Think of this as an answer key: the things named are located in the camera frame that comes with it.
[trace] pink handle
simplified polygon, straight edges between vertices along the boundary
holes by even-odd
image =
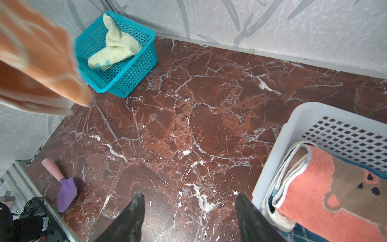
[[[50,158],[42,160],[42,165],[48,170],[49,173],[51,173],[51,175],[53,175],[58,180],[58,182],[65,178],[57,165]]]

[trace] cartoon animal print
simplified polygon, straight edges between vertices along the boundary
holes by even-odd
[[[387,238],[387,180],[334,158],[335,172],[323,204],[331,213],[344,209],[379,227]]]

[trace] baseboard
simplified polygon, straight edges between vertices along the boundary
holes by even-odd
[[[176,40],[180,40],[180,41],[195,43],[198,45],[212,46],[212,47],[217,47],[217,48],[226,49],[226,50],[234,50],[234,51],[249,53],[249,54],[253,54],[253,55],[271,57],[271,58],[275,58],[275,59],[279,59],[279,60],[297,62],[297,63],[301,63],[301,64],[306,64],[306,65],[313,65],[313,66],[317,66],[317,67],[322,67],[322,68],[327,68],[327,69],[332,69],[332,70],[337,70],[337,71],[343,71],[343,72],[353,73],[353,74],[357,74],[357,75],[387,79],[386,73],[373,72],[373,71],[369,71],[369,70],[361,70],[361,69],[352,68],[352,67],[334,65],[334,64],[325,63],[325,62],[318,62],[318,61],[314,61],[314,60],[295,58],[295,57],[290,57],[290,56],[286,56],[286,55],[279,55],[279,54],[274,54],[274,53],[269,53],[269,52],[264,52],[264,51],[257,51],[257,50],[253,50],[253,49],[246,49],[246,48],[241,48],[241,47],[216,44],[216,43],[202,41],[202,40],[188,39],[188,38],[184,38],[184,37],[178,37],[178,36],[162,34],[162,33],[156,33],[156,36],[161,37],[161,38],[176,39]]]

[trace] orange towel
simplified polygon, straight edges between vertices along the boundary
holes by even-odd
[[[70,37],[19,0],[0,0],[0,103],[33,113],[71,115],[68,100],[89,106]]]

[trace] white plastic basket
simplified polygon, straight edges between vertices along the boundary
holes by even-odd
[[[387,172],[387,125],[322,103],[304,103],[284,124],[253,190],[260,208],[275,172],[290,146],[311,141],[331,155]]]

